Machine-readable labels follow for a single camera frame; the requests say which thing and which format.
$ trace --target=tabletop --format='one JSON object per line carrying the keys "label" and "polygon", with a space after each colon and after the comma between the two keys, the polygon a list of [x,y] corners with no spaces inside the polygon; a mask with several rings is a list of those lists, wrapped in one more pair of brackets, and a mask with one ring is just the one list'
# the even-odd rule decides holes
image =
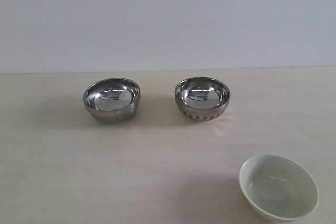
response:
{"label": "tabletop", "polygon": [[[186,118],[175,85],[209,76],[231,90],[208,122]],[[101,124],[85,110],[92,83],[141,87],[137,113]],[[304,166],[320,190],[297,223],[335,223],[336,67],[0,75],[1,224],[267,223],[238,173],[255,154]]]}

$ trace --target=bowl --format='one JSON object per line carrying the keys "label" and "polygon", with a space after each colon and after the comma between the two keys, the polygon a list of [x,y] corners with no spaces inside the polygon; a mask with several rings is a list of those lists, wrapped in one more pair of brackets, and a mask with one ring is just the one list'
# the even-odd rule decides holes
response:
{"label": "bowl", "polygon": [[175,102],[183,114],[197,121],[219,117],[230,101],[230,89],[209,77],[192,77],[175,88]]}
{"label": "bowl", "polygon": [[314,179],[294,161],[272,154],[249,158],[241,167],[239,185],[253,210],[273,222],[305,218],[318,206]]}
{"label": "bowl", "polygon": [[139,101],[139,85],[125,78],[98,81],[83,95],[85,108],[94,118],[105,123],[131,117],[138,108]]}

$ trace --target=stainless steel bowl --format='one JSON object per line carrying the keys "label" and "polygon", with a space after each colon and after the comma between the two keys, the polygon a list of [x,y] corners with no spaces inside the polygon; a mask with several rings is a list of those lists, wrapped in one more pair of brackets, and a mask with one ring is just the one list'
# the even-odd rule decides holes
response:
{"label": "stainless steel bowl", "polygon": [[230,89],[209,77],[192,77],[175,88],[175,102],[183,114],[197,121],[209,121],[225,111]]}
{"label": "stainless steel bowl", "polygon": [[119,122],[131,117],[139,101],[139,85],[124,78],[98,81],[83,95],[85,108],[94,118],[105,123]]}

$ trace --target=white bowl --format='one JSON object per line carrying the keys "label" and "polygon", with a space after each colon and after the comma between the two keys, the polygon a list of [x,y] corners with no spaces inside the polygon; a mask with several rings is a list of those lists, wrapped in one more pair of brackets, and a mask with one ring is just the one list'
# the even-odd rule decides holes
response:
{"label": "white bowl", "polygon": [[310,174],[278,155],[257,155],[245,161],[239,185],[254,211],[274,222],[303,219],[319,203],[319,191]]}

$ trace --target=wall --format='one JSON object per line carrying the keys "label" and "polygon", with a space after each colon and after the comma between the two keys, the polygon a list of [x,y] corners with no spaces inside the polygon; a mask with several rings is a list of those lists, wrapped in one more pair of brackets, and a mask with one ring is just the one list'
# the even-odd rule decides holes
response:
{"label": "wall", "polygon": [[336,0],[0,0],[0,72],[336,65]]}

